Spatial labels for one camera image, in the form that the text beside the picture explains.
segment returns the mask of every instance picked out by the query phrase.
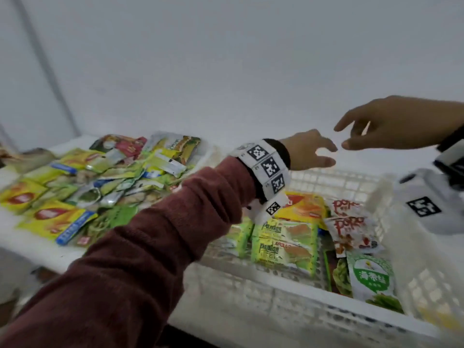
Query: white plastic basket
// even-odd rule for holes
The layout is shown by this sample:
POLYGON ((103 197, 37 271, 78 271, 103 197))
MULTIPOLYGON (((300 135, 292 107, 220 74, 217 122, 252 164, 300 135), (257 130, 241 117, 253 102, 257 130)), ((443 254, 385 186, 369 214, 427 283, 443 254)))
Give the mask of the white plastic basket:
POLYGON ((464 331, 463 283, 438 251, 421 248, 432 247, 431 241, 417 240, 427 232, 392 203, 392 181, 392 176, 314 169, 293 172, 289 190, 365 204, 379 221, 376 232, 389 251, 408 316, 327 292, 322 254, 316 275, 307 278, 252 264, 211 245, 189 268, 186 285, 195 286, 206 305, 296 338, 302 346, 311 341, 327 347, 464 346, 456 338, 464 331))

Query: forearm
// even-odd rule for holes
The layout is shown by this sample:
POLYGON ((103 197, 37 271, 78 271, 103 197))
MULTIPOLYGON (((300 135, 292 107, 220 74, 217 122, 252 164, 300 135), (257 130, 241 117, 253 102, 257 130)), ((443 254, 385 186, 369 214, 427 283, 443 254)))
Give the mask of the forearm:
POLYGON ((235 158, 117 227, 26 305, 2 347, 152 347, 182 295, 182 275, 255 197, 235 158))

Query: sleeve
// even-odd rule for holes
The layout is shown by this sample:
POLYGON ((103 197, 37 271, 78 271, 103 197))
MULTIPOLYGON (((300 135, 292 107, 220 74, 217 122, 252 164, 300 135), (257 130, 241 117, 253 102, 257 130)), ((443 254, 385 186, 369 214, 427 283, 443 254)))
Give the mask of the sleeve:
POLYGON ((183 293, 186 267, 240 222, 255 196, 236 158, 202 169, 43 287, 0 347, 153 347, 183 293))

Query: finger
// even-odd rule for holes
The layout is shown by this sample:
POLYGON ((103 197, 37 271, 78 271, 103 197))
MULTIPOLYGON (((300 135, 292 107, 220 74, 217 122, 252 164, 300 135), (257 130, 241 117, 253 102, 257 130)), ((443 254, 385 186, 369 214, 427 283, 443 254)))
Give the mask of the finger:
POLYGON ((332 167, 336 163, 335 159, 328 156, 316 156, 313 167, 332 167))
POLYGON ((367 120, 358 120, 355 121, 353 128, 351 128, 351 136, 355 137, 357 135, 361 135, 366 129, 366 126, 369 124, 367 120))
POLYGON ((369 104, 351 109, 350 111, 346 112, 345 115, 338 121, 333 130, 340 132, 354 121, 368 118, 369 112, 371 112, 369 104))
POLYGON ((357 135, 345 140, 341 146, 345 150, 363 150, 373 147, 382 147, 382 135, 378 131, 365 135, 357 135))
POLYGON ((338 150, 337 146, 334 142, 326 137, 320 137, 318 140, 318 147, 324 147, 328 149, 328 151, 335 152, 338 150))

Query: pile of snacks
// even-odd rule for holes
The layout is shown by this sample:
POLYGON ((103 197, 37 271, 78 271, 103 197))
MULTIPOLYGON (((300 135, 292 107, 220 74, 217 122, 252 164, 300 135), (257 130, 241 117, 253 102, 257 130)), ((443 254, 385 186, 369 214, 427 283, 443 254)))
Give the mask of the pile of snacks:
POLYGON ((0 205, 23 215, 18 228, 62 246, 72 238, 89 246, 170 194, 194 167, 200 142, 165 132, 149 139, 108 134, 22 175, 0 193, 0 205))
POLYGON ((312 277, 318 245, 324 243, 330 292, 403 313, 394 294, 391 264, 373 256, 384 250, 374 232, 373 216, 351 200, 285 193, 290 202, 274 218, 254 226, 244 219, 219 240, 222 250, 238 257, 249 255, 253 263, 271 269, 312 277))

